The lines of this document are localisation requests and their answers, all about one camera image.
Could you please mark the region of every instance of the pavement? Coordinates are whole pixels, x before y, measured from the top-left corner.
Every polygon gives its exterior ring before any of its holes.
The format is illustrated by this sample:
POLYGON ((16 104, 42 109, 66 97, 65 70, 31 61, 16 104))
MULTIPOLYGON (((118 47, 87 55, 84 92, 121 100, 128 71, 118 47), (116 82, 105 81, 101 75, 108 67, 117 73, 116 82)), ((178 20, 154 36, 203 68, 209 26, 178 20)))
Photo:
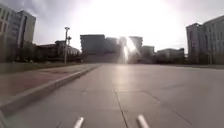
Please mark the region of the pavement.
POLYGON ((156 65, 103 65, 8 117, 10 128, 224 127, 224 71, 156 65))
POLYGON ((0 103, 21 92, 88 68, 74 65, 0 75, 0 103))

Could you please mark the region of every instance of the road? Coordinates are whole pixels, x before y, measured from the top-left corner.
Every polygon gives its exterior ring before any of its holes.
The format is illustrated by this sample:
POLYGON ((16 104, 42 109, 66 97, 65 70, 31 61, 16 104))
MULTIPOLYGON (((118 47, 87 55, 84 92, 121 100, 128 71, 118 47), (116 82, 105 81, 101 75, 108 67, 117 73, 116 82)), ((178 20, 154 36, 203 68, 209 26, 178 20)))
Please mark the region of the road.
POLYGON ((224 70, 103 65, 7 118, 11 128, 223 128, 224 70))

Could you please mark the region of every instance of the lamp post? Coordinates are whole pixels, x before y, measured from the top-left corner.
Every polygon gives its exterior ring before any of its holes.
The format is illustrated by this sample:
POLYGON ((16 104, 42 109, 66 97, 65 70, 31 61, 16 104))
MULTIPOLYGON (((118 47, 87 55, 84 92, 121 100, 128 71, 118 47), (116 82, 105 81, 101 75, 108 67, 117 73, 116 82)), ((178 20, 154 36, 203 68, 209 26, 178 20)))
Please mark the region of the lamp post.
POLYGON ((67 62, 67 39, 68 39, 68 30, 69 29, 70 29, 69 27, 65 27, 65 47, 64 47, 64 51, 65 51, 64 63, 65 64, 67 62))

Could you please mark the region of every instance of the building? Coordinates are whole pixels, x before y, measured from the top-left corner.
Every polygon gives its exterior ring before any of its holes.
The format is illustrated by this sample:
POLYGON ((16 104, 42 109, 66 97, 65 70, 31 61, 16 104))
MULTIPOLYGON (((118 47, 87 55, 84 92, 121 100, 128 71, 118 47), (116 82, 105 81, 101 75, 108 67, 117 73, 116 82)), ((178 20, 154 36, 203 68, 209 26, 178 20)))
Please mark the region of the building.
POLYGON ((108 53, 118 52, 118 39, 113 37, 105 38, 105 48, 108 53))
POLYGON ((192 62, 201 62, 202 56, 207 53, 204 29, 205 27, 198 23, 192 24, 186 28, 188 55, 192 62))
POLYGON ((184 49, 163 49, 156 53, 157 63, 184 63, 185 54, 184 49))
MULTIPOLYGON (((40 56, 39 61, 63 61, 65 41, 56 41, 55 44, 38 45, 36 53, 40 56)), ((75 59, 80 51, 71 46, 67 46, 68 60, 75 59)))
POLYGON ((224 64, 224 16, 207 21, 205 38, 208 44, 210 63, 224 64))
POLYGON ((145 57, 151 57, 155 54, 154 46, 142 46, 141 55, 145 57))
POLYGON ((196 63, 224 63, 224 16, 186 28, 188 54, 196 63))
POLYGON ((154 46, 142 46, 140 50, 140 63, 154 63, 155 51, 154 46))
POLYGON ((143 37, 140 37, 140 36, 129 36, 129 38, 131 39, 131 41, 135 45, 136 49, 138 51, 140 51, 141 47, 142 47, 143 37))
POLYGON ((1 43, 32 43, 36 18, 26 11, 16 12, 0 4, 0 38, 1 43))
POLYGON ((80 39, 83 54, 105 54, 105 35, 80 35, 80 39))

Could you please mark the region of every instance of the bright sky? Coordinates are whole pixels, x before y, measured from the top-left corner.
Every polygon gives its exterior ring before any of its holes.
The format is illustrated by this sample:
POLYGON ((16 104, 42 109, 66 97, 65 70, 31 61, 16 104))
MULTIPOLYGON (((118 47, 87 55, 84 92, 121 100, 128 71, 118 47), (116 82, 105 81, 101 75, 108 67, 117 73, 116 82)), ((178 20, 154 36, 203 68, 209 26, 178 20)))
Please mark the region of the bright sky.
POLYGON ((71 44, 80 48, 80 34, 143 36, 144 45, 184 47, 185 27, 224 14, 223 0, 0 0, 37 17, 34 43, 64 39, 69 26, 71 44))

